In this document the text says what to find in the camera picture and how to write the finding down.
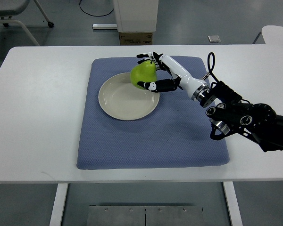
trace white table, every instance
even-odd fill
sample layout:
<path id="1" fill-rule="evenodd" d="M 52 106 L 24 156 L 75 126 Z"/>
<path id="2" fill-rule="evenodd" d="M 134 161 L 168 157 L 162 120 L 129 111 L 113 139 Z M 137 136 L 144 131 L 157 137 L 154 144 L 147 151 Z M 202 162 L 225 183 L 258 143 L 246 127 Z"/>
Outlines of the white table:
<path id="1" fill-rule="evenodd" d="M 267 25 L 262 28 L 262 36 L 265 44 L 281 45 L 283 44 L 283 27 Z"/>
<path id="2" fill-rule="evenodd" d="M 76 159 L 93 60 L 151 51 L 204 62 L 213 51 L 214 74 L 220 80 L 244 99 L 269 104 L 283 115 L 283 49 L 278 46 L 13 48 L 0 68 L 0 183 L 59 183 L 51 225 L 61 220 L 69 182 L 283 180 L 283 151 L 264 153 L 240 135 L 226 138 L 230 161 L 223 166 L 79 170 Z M 233 225 L 241 225 L 233 184 L 224 185 Z"/>

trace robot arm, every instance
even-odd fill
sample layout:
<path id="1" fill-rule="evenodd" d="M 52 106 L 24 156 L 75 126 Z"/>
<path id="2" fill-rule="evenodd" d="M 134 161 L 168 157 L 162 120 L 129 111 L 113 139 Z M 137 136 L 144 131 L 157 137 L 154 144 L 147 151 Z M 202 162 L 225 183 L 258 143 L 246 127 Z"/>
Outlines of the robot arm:
<path id="1" fill-rule="evenodd" d="M 176 90 L 177 87 L 180 87 L 187 92 L 190 99 L 200 101 L 203 97 L 203 93 L 209 88 L 209 85 L 204 80 L 193 78 L 184 67 L 167 54 L 158 55 L 152 52 L 139 54 L 137 57 L 146 57 L 139 61 L 139 64 L 145 60 L 151 60 L 155 63 L 157 70 L 167 71 L 172 76 L 172 79 L 159 80 L 154 82 L 154 84 L 153 82 L 140 81 L 138 85 L 145 89 L 151 90 L 152 92 L 166 92 Z"/>
<path id="2" fill-rule="evenodd" d="M 156 70 L 167 71 L 172 79 L 156 82 L 138 82 L 138 85 L 152 92 L 173 91 L 177 87 L 185 90 L 190 99 L 199 101 L 205 108 L 216 98 L 222 101 L 216 107 L 209 107 L 206 115 L 210 118 L 212 132 L 210 137 L 220 140 L 224 137 L 238 133 L 247 139 L 260 145 L 264 152 L 283 150 L 283 116 L 277 115 L 266 104 L 253 105 L 249 101 L 243 103 L 242 97 L 219 81 L 213 74 L 215 55 L 208 55 L 209 72 L 200 80 L 195 79 L 178 62 L 166 54 L 146 53 L 139 54 L 138 58 L 146 57 L 139 61 L 151 60 L 156 65 Z M 210 57 L 213 57 L 213 65 L 210 67 Z M 211 87 L 204 81 L 212 76 L 216 82 Z"/>

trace plate rim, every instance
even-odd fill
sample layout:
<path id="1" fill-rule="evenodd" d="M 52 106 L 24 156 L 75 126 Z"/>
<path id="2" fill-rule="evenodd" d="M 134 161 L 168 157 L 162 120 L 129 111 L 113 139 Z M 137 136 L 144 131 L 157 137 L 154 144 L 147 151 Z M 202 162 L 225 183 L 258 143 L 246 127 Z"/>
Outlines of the plate rim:
<path id="1" fill-rule="evenodd" d="M 101 94 L 101 91 L 102 91 L 103 86 L 104 86 L 109 80 L 111 80 L 111 79 L 113 79 L 113 78 L 115 78 L 115 77 L 117 77 L 117 76 L 124 75 L 124 74 L 129 74 L 129 76 L 130 76 L 130 72 L 119 73 L 119 74 L 116 74 L 116 75 L 114 75 L 114 76 L 111 76 L 109 79 L 107 79 L 107 80 L 101 85 L 101 87 L 100 87 L 100 89 L 99 89 L 99 93 L 98 93 L 98 102 L 99 102 L 99 105 L 100 105 L 100 107 L 102 108 L 102 110 L 103 110 L 107 115 L 109 115 L 110 117 L 112 117 L 112 118 L 114 118 L 114 119 L 118 119 L 118 120 L 122 120 L 122 121 L 134 121 L 134 120 L 142 119 L 142 118 L 146 117 L 147 115 L 149 115 L 151 112 L 153 112 L 154 109 L 157 107 L 157 105 L 158 105 L 158 103 L 159 103 L 159 99 L 160 99 L 160 93 L 154 93 L 154 92 L 149 91 L 149 92 L 152 93 L 152 95 L 154 96 L 154 98 L 157 98 L 157 101 L 156 101 L 156 103 L 154 104 L 153 109 L 151 109 L 151 111 L 147 112 L 146 115 L 144 115 L 144 116 L 142 116 L 142 117 L 139 116 L 139 117 L 133 118 L 133 119 L 126 119 L 126 118 L 121 118 L 121 117 L 115 117 L 115 116 L 112 116 L 109 112 L 107 112 L 107 111 L 105 110 L 105 108 L 102 106 L 102 103 L 101 103 L 101 101 L 100 101 L 100 94 Z"/>

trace ceramic plate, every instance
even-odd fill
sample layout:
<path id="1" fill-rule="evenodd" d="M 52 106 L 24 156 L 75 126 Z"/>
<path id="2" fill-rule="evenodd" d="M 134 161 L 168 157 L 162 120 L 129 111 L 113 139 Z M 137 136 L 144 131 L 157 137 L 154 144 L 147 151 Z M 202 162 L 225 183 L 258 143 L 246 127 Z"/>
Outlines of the ceramic plate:
<path id="1" fill-rule="evenodd" d="M 157 106 L 159 93 L 138 89 L 130 82 L 130 73 L 117 74 L 100 88 L 101 108 L 113 118 L 136 120 L 151 113 Z"/>

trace small box on floor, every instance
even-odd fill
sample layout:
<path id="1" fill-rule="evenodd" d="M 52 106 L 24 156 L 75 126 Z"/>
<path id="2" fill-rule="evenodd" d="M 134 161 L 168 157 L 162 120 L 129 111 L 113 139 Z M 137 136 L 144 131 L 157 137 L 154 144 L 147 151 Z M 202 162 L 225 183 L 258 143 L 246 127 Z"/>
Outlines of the small box on floor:
<path id="1" fill-rule="evenodd" d="M 152 45 L 153 33 L 141 32 L 141 33 L 119 33 L 119 43 L 121 46 L 140 46 L 140 45 Z"/>

